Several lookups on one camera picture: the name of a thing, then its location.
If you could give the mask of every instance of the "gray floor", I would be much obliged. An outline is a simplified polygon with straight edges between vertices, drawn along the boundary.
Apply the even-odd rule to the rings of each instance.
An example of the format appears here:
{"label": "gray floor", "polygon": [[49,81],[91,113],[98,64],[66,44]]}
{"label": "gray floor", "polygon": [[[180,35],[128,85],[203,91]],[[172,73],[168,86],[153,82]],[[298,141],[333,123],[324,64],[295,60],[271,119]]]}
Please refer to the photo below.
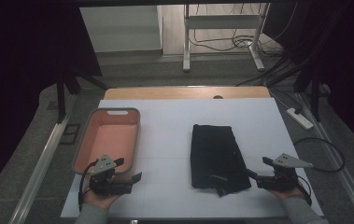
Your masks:
{"label": "gray floor", "polygon": [[[104,75],[99,79],[114,87],[234,86],[260,74],[246,54],[193,57],[190,73],[182,71],[181,57],[163,57],[156,52],[99,54],[98,58]],[[276,62],[276,59],[264,58],[263,62],[266,67],[269,67]],[[79,83],[83,90],[78,95],[69,124],[83,124],[105,93],[83,79],[79,79]],[[293,78],[279,83],[277,87],[293,96],[293,92],[290,91],[292,83]],[[276,91],[274,93],[284,104],[293,104],[285,94]],[[56,99],[54,86],[42,92],[40,106],[29,129],[0,175],[0,223],[8,223],[10,220],[30,174],[50,137],[58,115]],[[279,104],[279,109],[292,141],[315,136],[315,132],[305,131],[292,120],[284,112],[286,110],[284,105]],[[354,178],[354,134],[334,114],[326,98],[320,99],[319,112],[322,118],[321,125],[330,139],[346,155],[347,169]],[[63,136],[25,223],[73,223],[73,220],[60,218],[60,214],[74,174],[71,162],[78,139],[75,143],[71,143],[70,136]],[[303,160],[312,161],[321,167],[326,167],[330,163],[322,144],[309,142],[296,148]],[[331,223],[354,223],[354,204],[341,184],[340,177],[312,170],[306,172],[325,217]],[[244,223],[244,221],[246,223],[289,223],[285,218],[235,220],[234,223]]]}

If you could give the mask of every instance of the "person's hand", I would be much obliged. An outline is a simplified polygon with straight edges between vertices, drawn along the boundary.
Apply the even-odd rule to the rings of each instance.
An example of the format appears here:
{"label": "person's hand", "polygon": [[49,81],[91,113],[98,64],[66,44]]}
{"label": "person's hand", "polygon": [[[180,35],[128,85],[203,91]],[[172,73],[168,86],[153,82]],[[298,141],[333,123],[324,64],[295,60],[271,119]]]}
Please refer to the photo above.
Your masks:
{"label": "person's hand", "polygon": [[280,200],[284,200],[284,199],[287,199],[289,197],[296,196],[296,195],[303,195],[303,193],[298,188],[294,188],[292,190],[283,191],[283,192],[280,192],[277,190],[270,190],[270,189],[268,191],[270,191],[271,193],[276,195],[277,198]]}
{"label": "person's hand", "polygon": [[89,203],[104,209],[109,209],[110,205],[112,205],[121,196],[121,195],[112,195],[112,196],[97,195],[92,190],[89,190],[89,187],[86,187],[84,192],[86,192],[83,196],[84,203]]}

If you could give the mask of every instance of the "wall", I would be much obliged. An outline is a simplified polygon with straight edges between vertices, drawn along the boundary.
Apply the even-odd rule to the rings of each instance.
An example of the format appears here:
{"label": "wall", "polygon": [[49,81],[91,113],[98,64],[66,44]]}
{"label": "wall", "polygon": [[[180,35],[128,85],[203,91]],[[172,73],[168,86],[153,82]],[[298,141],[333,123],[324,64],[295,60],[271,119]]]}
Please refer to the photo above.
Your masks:
{"label": "wall", "polygon": [[82,7],[95,52],[161,49],[157,6]]}

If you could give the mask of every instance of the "gray sleeve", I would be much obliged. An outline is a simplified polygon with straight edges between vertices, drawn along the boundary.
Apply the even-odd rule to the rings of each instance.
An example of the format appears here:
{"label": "gray sleeve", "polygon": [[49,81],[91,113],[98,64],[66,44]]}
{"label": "gray sleeve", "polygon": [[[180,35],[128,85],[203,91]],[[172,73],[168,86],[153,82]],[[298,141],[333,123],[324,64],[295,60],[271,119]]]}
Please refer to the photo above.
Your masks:
{"label": "gray sleeve", "polygon": [[303,196],[293,196],[281,202],[293,224],[328,224],[328,220],[317,215]]}
{"label": "gray sleeve", "polygon": [[108,213],[104,208],[84,203],[75,224],[106,224]]}

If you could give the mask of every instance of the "table leg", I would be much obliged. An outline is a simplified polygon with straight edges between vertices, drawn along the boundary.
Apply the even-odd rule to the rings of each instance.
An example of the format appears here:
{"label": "table leg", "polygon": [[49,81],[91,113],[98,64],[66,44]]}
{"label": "table leg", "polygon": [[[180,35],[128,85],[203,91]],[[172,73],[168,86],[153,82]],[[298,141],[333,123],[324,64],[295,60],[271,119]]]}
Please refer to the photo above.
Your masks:
{"label": "table leg", "polygon": [[249,51],[252,55],[253,61],[255,62],[258,71],[260,71],[260,72],[264,71],[264,65],[263,65],[262,60],[261,60],[259,53],[258,53],[258,41],[259,41],[259,36],[261,35],[262,28],[264,25],[264,19],[266,19],[268,7],[269,7],[269,4],[264,3],[263,11],[261,12],[261,15],[259,17],[258,26],[256,27],[255,35],[253,36],[252,43],[249,46]]}
{"label": "table leg", "polygon": [[183,71],[191,70],[191,44],[189,43],[189,5],[185,5],[185,42],[183,45]]}

